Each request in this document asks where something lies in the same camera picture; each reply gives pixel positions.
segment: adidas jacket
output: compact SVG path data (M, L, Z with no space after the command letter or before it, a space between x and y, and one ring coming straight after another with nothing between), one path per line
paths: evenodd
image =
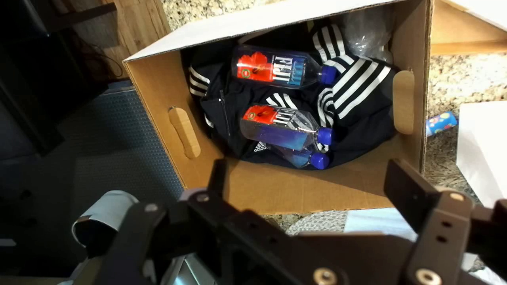
M340 79L332 87L281 90L235 81L232 56L238 43L310 52L335 67ZM257 141L243 138L240 119L253 105L275 105L310 111L322 127L333 128L337 143L329 152L332 166L354 160L395 135L392 121L394 68L346 51L340 27L329 21L297 24L270 33L234 38L186 49L184 68L194 100L202 106L205 128L237 157L289 166Z

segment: granite countertop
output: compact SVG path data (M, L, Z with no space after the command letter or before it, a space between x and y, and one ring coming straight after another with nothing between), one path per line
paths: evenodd
M172 29L230 11L248 10L276 0L162 0ZM427 114L438 116L460 105L507 98L507 54L435 56L430 62ZM457 168L459 130L449 130L428 140L425 176L438 189L454 189L474 197ZM303 216L284 216L275 220L289 228Z

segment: blue bottle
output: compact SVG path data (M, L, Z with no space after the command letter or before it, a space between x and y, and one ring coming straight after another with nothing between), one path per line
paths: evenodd
M443 113L436 117L432 117L427 122L427 136L443 133L449 128L455 128L457 125L459 125L459 117L454 111Z
M305 151L332 146L333 130L321 128L310 113L272 105L251 106L240 122L245 138L276 147Z
M306 52L241 46L234 57L234 76L280 89L306 89L314 84L333 86L338 70L319 65Z
M330 159L329 155L318 152L318 151L292 151L292 149L284 149L284 147L275 147L270 146L270 149L286 159L291 165L295 168L306 168L306 166L314 166L316 170L327 170L330 166Z

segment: open cardboard box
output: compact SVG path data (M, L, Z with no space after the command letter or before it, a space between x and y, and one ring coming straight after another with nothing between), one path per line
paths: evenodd
M390 5L397 18L392 51L403 70L395 78L397 138L376 151L327 171L302 171L229 159L226 200L261 214L316 212L389 206L384 178L389 159L417 170L424 163L425 94L430 51L430 0L286 0L232 13L175 30L126 60L145 109L186 190L208 189L215 162L222 159L194 117L180 49L352 10Z

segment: clear plastic bag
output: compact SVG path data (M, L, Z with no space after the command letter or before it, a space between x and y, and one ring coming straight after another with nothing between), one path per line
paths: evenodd
M359 11L341 19L348 49L359 57L394 64L390 40L394 37L392 13Z

